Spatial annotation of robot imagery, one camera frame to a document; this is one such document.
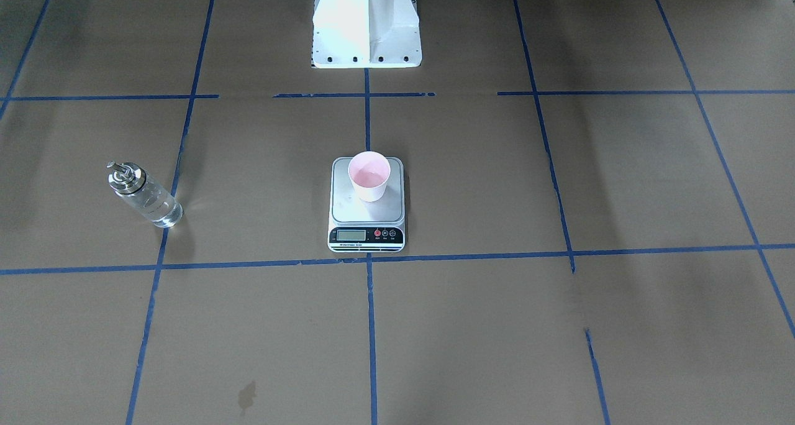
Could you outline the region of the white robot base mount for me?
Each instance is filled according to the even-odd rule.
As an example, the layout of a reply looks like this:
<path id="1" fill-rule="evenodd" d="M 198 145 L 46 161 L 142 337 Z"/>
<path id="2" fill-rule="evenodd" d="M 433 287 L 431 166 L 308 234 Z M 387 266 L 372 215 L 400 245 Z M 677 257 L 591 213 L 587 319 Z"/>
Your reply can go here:
<path id="1" fill-rule="evenodd" d="M 311 65 L 415 68 L 423 62 L 417 0 L 314 0 Z"/>

